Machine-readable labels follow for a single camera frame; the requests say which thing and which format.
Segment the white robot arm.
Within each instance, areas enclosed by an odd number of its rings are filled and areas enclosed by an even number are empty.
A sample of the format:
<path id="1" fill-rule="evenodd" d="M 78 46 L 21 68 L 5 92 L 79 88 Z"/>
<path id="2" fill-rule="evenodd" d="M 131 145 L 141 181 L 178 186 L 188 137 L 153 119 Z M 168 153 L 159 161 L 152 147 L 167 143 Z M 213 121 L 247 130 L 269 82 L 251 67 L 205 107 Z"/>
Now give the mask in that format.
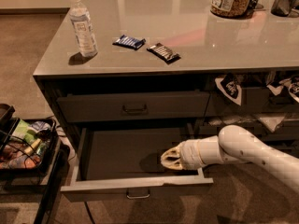
<path id="1" fill-rule="evenodd" d="M 299 192 L 299 159 L 268 146 L 243 127 L 228 125 L 218 135 L 189 139 L 161 156 L 172 170 L 198 170 L 211 164 L 252 162 Z"/>

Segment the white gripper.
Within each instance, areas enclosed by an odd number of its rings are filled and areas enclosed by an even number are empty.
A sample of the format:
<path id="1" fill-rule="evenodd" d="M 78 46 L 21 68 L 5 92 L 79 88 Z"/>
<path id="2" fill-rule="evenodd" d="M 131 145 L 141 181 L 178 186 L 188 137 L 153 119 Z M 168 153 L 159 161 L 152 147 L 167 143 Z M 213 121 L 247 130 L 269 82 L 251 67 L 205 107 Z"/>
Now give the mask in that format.
<path id="1" fill-rule="evenodd" d="M 197 170 L 206 166 L 196 140 L 187 140 L 181 145 L 169 148 L 162 154 L 161 159 L 161 165 L 171 170 Z"/>

